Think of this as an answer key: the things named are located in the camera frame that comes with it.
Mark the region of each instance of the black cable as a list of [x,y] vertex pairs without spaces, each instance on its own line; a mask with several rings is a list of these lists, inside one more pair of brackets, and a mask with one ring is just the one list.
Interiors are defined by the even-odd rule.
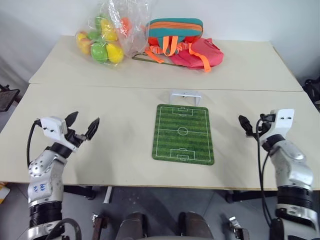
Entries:
[[264,180],[264,172],[265,172],[265,167],[266,167],[266,163],[267,163],[269,155],[270,155],[270,152],[268,151],[267,155],[265,156],[263,165],[262,165],[262,181]]
[[34,121],[32,126],[31,126],[31,129],[30,129],[28,142],[26,143],[26,164],[27,164],[28,167],[30,165],[30,143],[31,143],[31,138],[32,138],[32,135],[34,133],[36,125],[37,125],[37,121]]
[[51,232],[49,233],[48,236],[46,236],[45,240],[51,240],[56,238],[57,236],[55,236],[55,234],[57,233],[58,230],[60,230],[60,228],[62,227],[62,225],[64,224],[70,224],[73,229],[74,229],[74,235],[75,235],[75,240],[81,240],[82,239],[82,235],[81,235],[81,229],[79,224],[73,220],[72,218],[65,218],[62,219],[61,221],[59,221],[54,228],[51,230]]
[[262,210],[263,210],[263,215],[266,220],[266,223],[268,226],[271,226],[271,214],[269,212],[267,203],[266,203],[266,196],[265,196],[265,191],[264,191],[264,182],[263,182],[263,176],[262,176],[262,171],[261,171],[261,161],[260,161],[260,136],[259,136],[259,123],[262,121],[260,118],[255,125],[255,133],[256,133],[256,141],[257,141],[257,158],[258,158],[258,172],[259,172],[259,181],[260,181],[260,189],[261,189],[261,201],[262,201]]

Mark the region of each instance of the soccer field mouse pad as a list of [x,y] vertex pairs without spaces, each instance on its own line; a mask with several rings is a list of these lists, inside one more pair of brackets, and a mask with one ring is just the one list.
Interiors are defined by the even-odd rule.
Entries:
[[152,157],[171,162],[214,164],[208,109],[159,104],[156,110]]

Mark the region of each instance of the green toy fruit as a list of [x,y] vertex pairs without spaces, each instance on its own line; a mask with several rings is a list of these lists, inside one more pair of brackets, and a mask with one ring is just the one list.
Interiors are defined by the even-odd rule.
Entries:
[[100,31],[90,31],[87,38],[90,40],[98,40],[101,37]]
[[108,53],[105,44],[95,42],[91,46],[91,56],[99,63],[105,63],[108,60]]
[[95,19],[94,19],[94,25],[95,25],[95,28],[98,30],[98,31],[101,31],[101,25],[100,25],[100,21],[101,19],[108,19],[107,15],[104,14],[104,13],[101,13],[99,16],[96,16]]

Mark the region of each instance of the center circle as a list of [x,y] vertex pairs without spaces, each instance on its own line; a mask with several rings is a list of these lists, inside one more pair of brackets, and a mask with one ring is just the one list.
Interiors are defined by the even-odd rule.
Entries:
[[185,127],[179,127],[178,128],[178,134],[180,134],[181,136],[187,135],[188,134],[188,129],[186,129]]

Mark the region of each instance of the pink backpack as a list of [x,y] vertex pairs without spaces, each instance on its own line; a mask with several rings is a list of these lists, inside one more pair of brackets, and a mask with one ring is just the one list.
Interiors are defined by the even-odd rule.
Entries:
[[213,44],[211,38],[200,38],[192,43],[189,49],[170,56],[171,61],[176,65],[189,69],[204,69],[205,72],[210,72],[211,67],[219,65],[223,58],[224,53]]

